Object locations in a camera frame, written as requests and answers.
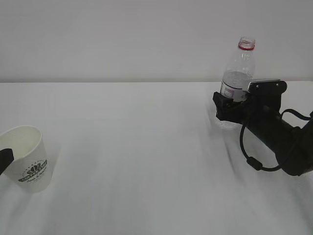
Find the bottle label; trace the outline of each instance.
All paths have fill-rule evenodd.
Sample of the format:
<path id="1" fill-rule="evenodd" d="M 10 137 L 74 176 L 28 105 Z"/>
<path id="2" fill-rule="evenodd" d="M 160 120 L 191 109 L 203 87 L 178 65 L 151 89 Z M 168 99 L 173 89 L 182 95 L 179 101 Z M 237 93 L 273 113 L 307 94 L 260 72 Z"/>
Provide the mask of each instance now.
<path id="1" fill-rule="evenodd" d="M 246 93 L 243 91 L 243 89 L 230 87 L 223 81 L 220 93 L 227 98 L 234 99 L 234 102 L 246 100 Z"/>

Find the cup rim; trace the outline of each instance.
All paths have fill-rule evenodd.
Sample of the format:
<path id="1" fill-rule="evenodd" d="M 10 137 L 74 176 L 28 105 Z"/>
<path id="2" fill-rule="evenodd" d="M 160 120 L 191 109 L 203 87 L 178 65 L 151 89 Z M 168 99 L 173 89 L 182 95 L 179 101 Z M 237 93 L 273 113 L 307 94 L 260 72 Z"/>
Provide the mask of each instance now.
<path id="1" fill-rule="evenodd" d="M 39 133 L 40 133 L 40 138 L 39 138 L 38 143 L 37 143 L 27 154 L 25 154 L 23 157 L 21 157 L 21 158 L 19 158 L 19 159 L 17 159 L 17 160 L 13 160 L 13 162 L 12 162 L 11 164 L 16 163 L 16 162 L 19 162 L 20 160 L 23 160 L 24 158 L 28 157 L 28 156 L 39 146 L 40 142 L 41 142 L 42 139 L 43 139 L 43 133 L 41 132 L 41 130 L 39 130 L 37 127 L 32 126 L 32 125 L 20 125 L 20 126 L 13 127 L 13 128 L 11 128 L 11 129 L 9 129 L 9 130 L 7 130 L 7 131 L 1 133 L 1 134 L 0 134 L 0 137 L 2 137 L 3 135 L 7 134 L 7 133 L 10 132 L 10 131 L 13 131 L 13 130 L 18 129 L 18 128 L 21 128 L 21 127 L 32 127 L 32 128 L 34 128 L 34 129 L 36 129 L 36 130 L 39 131 Z"/>

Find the black cable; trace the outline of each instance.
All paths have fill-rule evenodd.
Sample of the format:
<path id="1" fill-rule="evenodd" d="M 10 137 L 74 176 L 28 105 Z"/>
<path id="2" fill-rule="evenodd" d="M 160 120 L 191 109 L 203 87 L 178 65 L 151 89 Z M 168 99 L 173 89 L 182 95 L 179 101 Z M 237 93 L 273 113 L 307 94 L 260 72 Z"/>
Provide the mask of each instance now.
<path id="1" fill-rule="evenodd" d="M 250 120 L 250 117 L 248 117 L 246 119 L 246 121 L 243 123 L 243 126 L 241 127 L 241 130 L 240 130 L 240 136 L 239 136 L 240 148 L 241 148 L 241 151 L 242 151 L 243 155 L 246 158 L 246 162 L 250 166 L 252 166 L 254 169 L 256 169 L 256 170 L 263 170 L 263 171 L 277 171 L 277 170 L 280 170 L 282 168 L 281 165 L 278 165 L 278 166 L 273 167 L 273 168 L 263 167 L 263 165 L 262 165 L 262 163 L 260 161 L 258 161 L 254 157 L 249 157 L 248 154 L 246 153 L 246 150 L 245 150 L 245 147 L 244 147 L 243 138 L 244 138 L 244 131 L 245 131 L 245 128 L 246 128 L 246 126 L 247 126 L 247 124 L 248 124 L 248 122 Z"/>
<path id="2" fill-rule="evenodd" d="M 313 112 L 310 113 L 310 117 L 306 117 L 294 109 L 286 109 L 280 115 L 280 120 L 283 118 L 284 113 L 291 113 L 291 114 L 295 115 L 297 118 L 304 120 L 304 121 L 310 121 L 313 118 Z"/>
<path id="3" fill-rule="evenodd" d="M 301 140 L 300 138 L 298 138 L 295 143 L 290 147 L 287 155 L 286 155 L 286 158 L 285 160 L 281 163 L 281 164 L 278 164 L 277 166 L 275 167 L 271 167 L 271 168 L 268 168 L 268 167 L 263 167 L 262 163 L 260 161 L 258 161 L 257 159 L 255 159 L 254 157 L 249 157 L 248 154 L 246 153 L 246 150 L 245 150 L 245 147 L 244 147 L 244 141 L 243 141 L 243 138 L 244 138 L 244 131 L 245 131 L 245 128 L 250 120 L 252 115 L 250 115 L 246 121 L 244 121 L 242 127 L 241 127 L 241 130 L 240 130 L 240 136 L 239 136 L 239 142 L 240 142 L 240 148 L 241 148 L 241 151 L 244 155 L 244 157 L 246 158 L 246 162 L 252 166 L 254 169 L 256 170 L 263 170 L 263 171 L 267 171 L 267 172 L 273 172 L 273 171 L 277 171 L 277 170 L 280 170 L 282 168 L 282 166 L 288 161 L 288 159 L 291 157 L 291 152 L 294 150 L 294 148 L 298 145 L 299 141 Z"/>

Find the robotic arm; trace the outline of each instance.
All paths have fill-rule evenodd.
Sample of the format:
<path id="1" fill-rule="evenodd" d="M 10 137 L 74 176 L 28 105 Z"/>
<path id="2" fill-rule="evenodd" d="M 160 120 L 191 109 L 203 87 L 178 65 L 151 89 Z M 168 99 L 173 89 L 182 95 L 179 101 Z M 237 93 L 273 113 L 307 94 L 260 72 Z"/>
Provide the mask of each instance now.
<path id="1" fill-rule="evenodd" d="M 313 112 L 305 117 L 293 109 L 279 113 L 281 94 L 287 84 L 281 80 L 259 80 L 248 82 L 244 91 L 247 99 L 233 102 L 218 92 L 213 95 L 217 108 L 216 117 L 242 124 L 240 147 L 246 161 L 256 170 L 276 171 L 283 169 L 287 174 L 296 176 L 313 170 Z M 292 127 L 282 120 L 289 112 L 308 123 L 301 129 Z M 276 156 L 278 166 L 267 168 L 254 157 L 248 156 L 243 144 L 245 128 L 258 137 Z"/>

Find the cable connector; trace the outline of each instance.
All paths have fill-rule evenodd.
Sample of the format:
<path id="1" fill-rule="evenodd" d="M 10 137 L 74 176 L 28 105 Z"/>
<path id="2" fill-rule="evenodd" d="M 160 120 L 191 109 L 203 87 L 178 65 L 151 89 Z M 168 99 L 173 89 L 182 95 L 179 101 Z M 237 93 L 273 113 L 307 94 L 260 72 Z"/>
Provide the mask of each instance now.
<path id="1" fill-rule="evenodd" d="M 262 163 L 256 160 L 254 157 L 248 157 L 246 162 L 256 170 L 261 170 L 263 167 Z"/>

